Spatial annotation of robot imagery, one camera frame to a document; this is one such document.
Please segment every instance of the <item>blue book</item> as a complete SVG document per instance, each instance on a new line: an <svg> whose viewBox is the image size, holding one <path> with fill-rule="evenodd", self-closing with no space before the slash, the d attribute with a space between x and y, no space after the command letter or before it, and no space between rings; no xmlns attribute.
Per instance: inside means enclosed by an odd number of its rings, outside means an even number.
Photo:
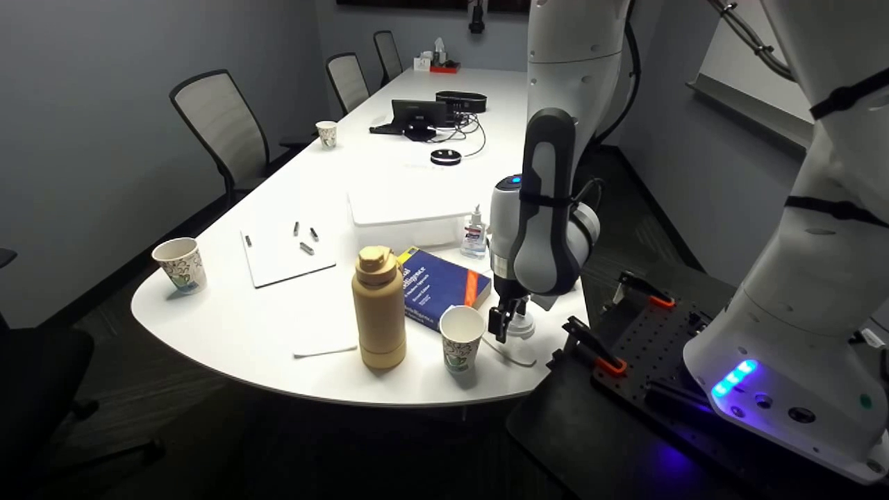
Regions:
<svg viewBox="0 0 889 500"><path fill-rule="evenodd" d="M406 276L406 314L440 330L440 316L449 306L479 306L493 289L493 278L468 269L461 264L445 262L424 251L413 251L404 264Z"/></svg>

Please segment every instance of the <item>chair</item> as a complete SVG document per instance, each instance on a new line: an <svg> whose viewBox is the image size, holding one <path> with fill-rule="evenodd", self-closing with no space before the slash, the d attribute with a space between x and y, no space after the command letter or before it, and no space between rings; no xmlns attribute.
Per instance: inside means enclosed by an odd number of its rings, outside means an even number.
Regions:
<svg viewBox="0 0 889 500"><path fill-rule="evenodd" d="M305 146L305 141L287 139L281 141L287 152L270 158L267 137L229 70L201 71L177 84L169 99L217 160L229 205Z"/></svg>
<svg viewBox="0 0 889 500"><path fill-rule="evenodd" d="M369 96L356 53L340 53L329 59L329 78L345 113L358 108Z"/></svg>
<svg viewBox="0 0 889 500"><path fill-rule="evenodd" d="M0 269L17 252L0 246ZM76 391L86 374L94 342L83 330L8 327L0 314L0 491L24 495L36 483L111 462L129 452L159 458L159 442L117 451L69 469L30 481L40 451L49 442L67 414L86 419L101 406L79 402Z"/></svg>
<svg viewBox="0 0 889 500"><path fill-rule="evenodd" d="M391 31L372 33L372 45L377 46L381 66L384 66L384 87L387 87L406 70L406 63L399 62Z"/></svg>

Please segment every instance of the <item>paper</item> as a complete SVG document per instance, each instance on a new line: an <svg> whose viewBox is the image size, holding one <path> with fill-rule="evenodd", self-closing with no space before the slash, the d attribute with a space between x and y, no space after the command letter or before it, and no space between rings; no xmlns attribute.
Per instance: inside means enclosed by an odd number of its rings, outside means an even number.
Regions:
<svg viewBox="0 0 889 500"><path fill-rule="evenodd" d="M242 227L242 246L255 289L331 269L334 252L312 221L263 221Z"/></svg>

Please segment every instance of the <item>blue led light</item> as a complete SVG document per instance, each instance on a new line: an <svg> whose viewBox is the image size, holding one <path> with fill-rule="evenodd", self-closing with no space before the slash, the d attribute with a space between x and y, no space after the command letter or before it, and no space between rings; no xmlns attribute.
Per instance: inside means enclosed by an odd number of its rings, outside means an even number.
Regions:
<svg viewBox="0 0 889 500"><path fill-rule="evenodd" d="M756 362L748 359L748 362L738 363L738 370L743 370L745 374L751 374L751 373L756 370Z"/></svg>
<svg viewBox="0 0 889 500"><path fill-rule="evenodd" d="M712 394L715 396L726 396L731 388L737 388L751 373L756 373L756 362L754 359L748 359L748 362L743 362L738 366L733 366L715 388L712 388Z"/></svg>
<svg viewBox="0 0 889 500"><path fill-rule="evenodd" d="M727 391L731 391L731 384L726 384L726 380L715 385L716 396L726 396Z"/></svg>

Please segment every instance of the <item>white box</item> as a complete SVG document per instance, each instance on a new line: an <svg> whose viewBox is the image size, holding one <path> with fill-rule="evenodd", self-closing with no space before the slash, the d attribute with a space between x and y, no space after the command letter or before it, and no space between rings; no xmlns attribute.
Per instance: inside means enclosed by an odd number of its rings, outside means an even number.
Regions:
<svg viewBox="0 0 889 500"><path fill-rule="evenodd" d="M473 205L441 198L397 198L377 188L354 188L351 212L358 245L391 251L441 246L461 242L461 226Z"/></svg>

